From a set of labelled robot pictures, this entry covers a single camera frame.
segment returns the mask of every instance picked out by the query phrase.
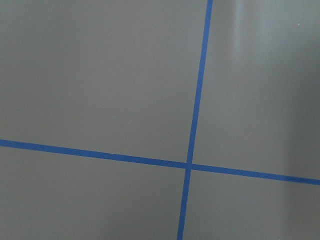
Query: gray surface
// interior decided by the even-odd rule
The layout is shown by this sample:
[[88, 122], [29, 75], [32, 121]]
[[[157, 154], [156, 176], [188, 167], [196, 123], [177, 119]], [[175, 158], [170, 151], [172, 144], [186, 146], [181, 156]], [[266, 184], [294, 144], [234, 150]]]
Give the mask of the gray surface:
[[317, 185], [193, 171], [184, 240], [318, 240]]
[[1, 138], [184, 162], [205, 8], [1, 1]]
[[[0, 1], [0, 138], [184, 162], [204, 0]], [[320, 2], [215, 0], [194, 163], [320, 179]], [[174, 240], [184, 171], [0, 148], [0, 239]], [[319, 186], [191, 173], [185, 240], [318, 240]]]
[[194, 162], [320, 178], [320, 1], [216, 0]]
[[0, 239], [175, 239], [184, 171], [0, 148]]

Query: blue tape line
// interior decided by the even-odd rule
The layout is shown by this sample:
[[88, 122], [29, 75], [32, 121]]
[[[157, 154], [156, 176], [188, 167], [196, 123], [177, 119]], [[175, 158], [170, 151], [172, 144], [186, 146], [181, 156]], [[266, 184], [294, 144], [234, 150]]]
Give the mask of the blue tape line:
[[[156, 165], [163, 167], [171, 167], [171, 168], [179, 168], [179, 169], [188, 169], [187, 174], [184, 176], [184, 181], [190, 181], [190, 172], [192, 170], [203, 171], [203, 172], [211, 172], [211, 173], [219, 173], [219, 174], [228, 174], [228, 175], [238, 175], [252, 178], [260, 178], [260, 179], [270, 179], [270, 180], [278, 180], [278, 181], [286, 181], [286, 182], [294, 182], [294, 183], [302, 183], [302, 184], [311, 184], [311, 185], [320, 185], [320, 179], [313, 178], [304, 178], [304, 177], [296, 177], [296, 176], [287, 176], [287, 175], [279, 175], [273, 173], [265, 173], [258, 171], [248, 171], [248, 170], [240, 170], [234, 168], [226, 168], [219, 166], [208, 166], [208, 165], [200, 165], [200, 164], [192, 164], [191, 168], [187, 168], [187, 164], [184, 162], [178, 161], [167, 161], [139, 156], [128, 156], [128, 155], [120, 155], [120, 154], [110, 154], [106, 152], [99, 151], [89, 151], [89, 150], [80, 150], [74, 148], [67, 147], [59, 147], [59, 146], [50, 146], [50, 145], [42, 145], [28, 142], [20, 142], [20, 141], [11, 141], [0, 139], [0, 147], [8, 147], [15, 149], [26, 149], [40, 152], [48, 152], [55, 154], [66, 154], [66, 155], [74, 155], [81, 157], [89, 157], [96, 159], [107, 159], [107, 160], [115, 160], [129, 163], [138, 163], [138, 164], [148, 164], [148, 165]], [[184, 184], [184, 191], [187, 190], [189, 185]]]
[[184, 236], [187, 203], [188, 203], [188, 195], [189, 195], [189, 186], [190, 186], [190, 178], [191, 178], [191, 170], [192, 170], [192, 161], [193, 161], [193, 157], [194, 157], [196, 132], [197, 132], [199, 110], [200, 110], [200, 101], [201, 101], [201, 92], [202, 92], [202, 86], [203, 86], [204, 74], [205, 74], [205, 66], [206, 66], [206, 57], [207, 57], [207, 48], [208, 48], [208, 40], [209, 40], [212, 7], [213, 7], [213, 0], [208, 0], [207, 4], [206, 4], [206, 13], [205, 13], [202, 46], [201, 46], [201, 56], [200, 56], [198, 79], [197, 79], [197, 83], [196, 83], [196, 90], [195, 90], [195, 97], [194, 97], [194, 106], [193, 106], [193, 115], [192, 115], [192, 123], [191, 123], [191, 130], [190, 130], [188, 154], [187, 154], [187, 158], [186, 158], [186, 169], [185, 169], [185, 174], [184, 174], [178, 232], [177, 232], [177, 237], [176, 237], [177, 240], [182, 240], [183, 236]]
[[149, 164], [149, 165], [179, 168], [179, 169], [186, 168], [186, 163], [184, 162], [160, 160], [160, 159], [139, 157], [139, 156], [111, 154], [107, 152], [89, 151], [89, 150], [82, 150], [82, 149], [75, 149], [75, 148], [68, 148], [68, 147], [50, 146], [50, 145], [27, 143], [27, 142], [20, 142], [20, 141], [10, 141], [10, 140], [4, 140], [4, 139], [0, 139], [0, 146], [15, 148], [15, 149], [26, 149], [26, 150], [34, 150], [34, 151], [40, 151], [40, 152], [55, 153], [55, 154], [67, 154], [67, 155], [89, 157], [89, 158], [96, 158], [96, 159], [116, 160], [116, 161], [129, 162], [129, 163]]
[[302, 183], [302, 184], [320, 185], [320, 180], [318, 179], [279, 175], [279, 174], [272, 174], [272, 173], [265, 173], [265, 172], [258, 172], [258, 171], [240, 170], [240, 169], [225, 168], [225, 167], [218, 167], [218, 166], [192, 164], [192, 170], [219, 173], [219, 174], [246, 176], [246, 177], [260, 178], [260, 179], [271, 179], [271, 180]]

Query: gray floor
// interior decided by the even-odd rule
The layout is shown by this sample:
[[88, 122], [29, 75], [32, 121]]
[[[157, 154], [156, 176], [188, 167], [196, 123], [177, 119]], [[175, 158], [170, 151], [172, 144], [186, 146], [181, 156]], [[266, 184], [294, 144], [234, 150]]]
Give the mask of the gray floor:
[[[0, 139], [186, 162], [205, 0], [0, 2]], [[320, 179], [320, 2], [215, 0], [193, 162]], [[184, 169], [0, 147], [0, 239], [174, 240]], [[193, 170], [185, 240], [318, 240], [317, 185]]]

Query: painter's tape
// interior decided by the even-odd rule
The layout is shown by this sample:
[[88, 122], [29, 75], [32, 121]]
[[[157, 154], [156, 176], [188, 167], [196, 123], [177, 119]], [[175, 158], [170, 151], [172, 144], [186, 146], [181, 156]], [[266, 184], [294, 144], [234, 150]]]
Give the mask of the painter's tape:
[[10, 141], [10, 140], [4, 140], [4, 139], [0, 139], [0, 146], [15, 148], [15, 149], [26, 149], [26, 150], [34, 150], [34, 151], [40, 151], [40, 152], [55, 153], [55, 154], [74, 155], [74, 156], [96, 158], [96, 159], [116, 160], [116, 161], [129, 162], [129, 163], [149, 164], [149, 165], [179, 168], [179, 169], [186, 168], [186, 163], [178, 162], [178, 161], [167, 161], [167, 160], [160, 160], [160, 159], [140, 157], [140, 156], [111, 154], [107, 152], [89, 151], [89, 150], [82, 150], [82, 149], [75, 149], [75, 148], [68, 148], [68, 147], [50, 146], [50, 145], [42, 145], [42, 144], [20, 142], [20, 141]]
[[266, 172], [259, 172], [259, 171], [240, 170], [240, 169], [218, 167], [218, 166], [192, 164], [192, 170], [219, 173], [219, 174], [238, 175], [238, 176], [245, 176], [245, 177], [251, 177], [251, 178], [271, 179], [271, 180], [302, 183], [302, 184], [320, 185], [320, 180], [313, 179], [313, 178], [287, 176], [287, 175], [280, 175], [280, 174], [273, 174], [273, 173], [266, 173]]
[[190, 177], [191, 177], [191, 170], [192, 170], [192, 161], [194, 157], [194, 149], [195, 149], [195, 141], [196, 141], [196, 133], [197, 133], [197, 125], [198, 125], [200, 101], [201, 101], [201, 92], [202, 92], [205, 67], [206, 67], [206, 57], [207, 57], [212, 7], [213, 7], [213, 0], [208, 0], [206, 4], [206, 13], [205, 13], [202, 46], [201, 46], [201, 56], [200, 56], [198, 79], [196, 83], [196, 90], [195, 90], [195, 97], [194, 97], [194, 106], [193, 106], [188, 154], [186, 158], [186, 169], [184, 174], [179, 225], [178, 225], [178, 231], [177, 231], [177, 237], [176, 237], [177, 240], [182, 240], [184, 237]]

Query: blue tape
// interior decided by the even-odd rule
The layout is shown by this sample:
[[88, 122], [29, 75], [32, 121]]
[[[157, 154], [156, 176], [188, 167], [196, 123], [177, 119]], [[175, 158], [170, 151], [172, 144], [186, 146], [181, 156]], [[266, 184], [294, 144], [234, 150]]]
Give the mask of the blue tape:
[[200, 164], [194, 164], [194, 163], [191, 165], [191, 167], [187, 168], [187, 164], [184, 162], [160, 160], [160, 159], [153, 159], [153, 158], [139, 157], [139, 156], [110, 154], [110, 153], [99, 152], [99, 151], [81, 150], [81, 149], [75, 149], [75, 148], [42, 145], [42, 144], [11, 141], [11, 140], [4, 140], [4, 139], [0, 139], [0, 147], [33, 150], [33, 151], [55, 153], [55, 154], [66, 154], [66, 155], [74, 155], [74, 156], [96, 158], [96, 159], [115, 160], [115, 161], [129, 162], [129, 163], [148, 164], [148, 165], [156, 165], [156, 166], [179, 168], [179, 169], [188, 169], [188, 171], [186, 171], [187, 174], [185, 174], [184, 176], [184, 182], [187, 182], [187, 184], [183, 185], [184, 191], [187, 191], [187, 189], [189, 189], [191, 170], [218, 173], [218, 174], [238, 175], [238, 176], [245, 176], [245, 177], [251, 177], [251, 178], [302, 183], [302, 184], [320, 185], [320, 179], [287, 176], [287, 175], [265, 173], [265, 172], [258, 172], [258, 171], [240, 170], [240, 169], [226, 168], [226, 167], [219, 167], [219, 166], [200, 165]]
[[201, 93], [202, 93], [202, 86], [203, 86], [205, 66], [206, 66], [206, 57], [207, 57], [207, 48], [208, 48], [208, 40], [209, 40], [212, 7], [213, 7], [213, 0], [208, 0], [207, 4], [206, 4], [206, 13], [205, 13], [202, 46], [201, 46], [201, 56], [200, 56], [198, 79], [197, 79], [197, 83], [196, 83], [196, 90], [195, 90], [195, 97], [194, 97], [194, 106], [193, 106], [193, 115], [192, 115], [192, 123], [191, 123], [191, 130], [190, 130], [188, 154], [187, 154], [187, 158], [186, 158], [186, 169], [185, 169], [185, 174], [184, 174], [178, 232], [177, 232], [177, 237], [176, 237], [177, 240], [182, 240], [183, 236], [184, 236], [187, 203], [188, 203], [188, 195], [189, 195], [189, 186], [190, 186], [190, 178], [191, 178], [191, 170], [192, 170], [192, 161], [193, 161], [193, 157], [194, 157], [196, 132], [197, 132], [199, 110], [200, 110], [200, 101], [201, 101]]
[[50, 146], [50, 145], [27, 143], [27, 142], [20, 142], [20, 141], [10, 141], [10, 140], [4, 140], [4, 139], [0, 139], [0, 146], [15, 148], [15, 149], [26, 149], [26, 150], [34, 150], [34, 151], [40, 151], [40, 152], [55, 153], [55, 154], [74, 155], [74, 156], [96, 158], [96, 159], [116, 160], [116, 161], [129, 162], [129, 163], [149, 164], [149, 165], [179, 168], [179, 169], [186, 168], [185, 162], [167, 161], [167, 160], [160, 160], [160, 159], [139, 157], [139, 156], [111, 154], [111, 153], [99, 152], [99, 151], [89, 151], [89, 150], [82, 150], [82, 149], [75, 149], [75, 148], [68, 148], [68, 147]]
[[272, 174], [272, 173], [265, 173], [265, 172], [258, 172], [258, 171], [240, 170], [240, 169], [225, 168], [225, 167], [218, 167], [218, 166], [192, 164], [192, 170], [219, 173], [219, 174], [238, 175], [238, 176], [245, 176], [245, 177], [251, 177], [251, 178], [271, 179], [271, 180], [302, 183], [302, 184], [320, 185], [320, 180], [318, 179], [279, 175], [279, 174]]

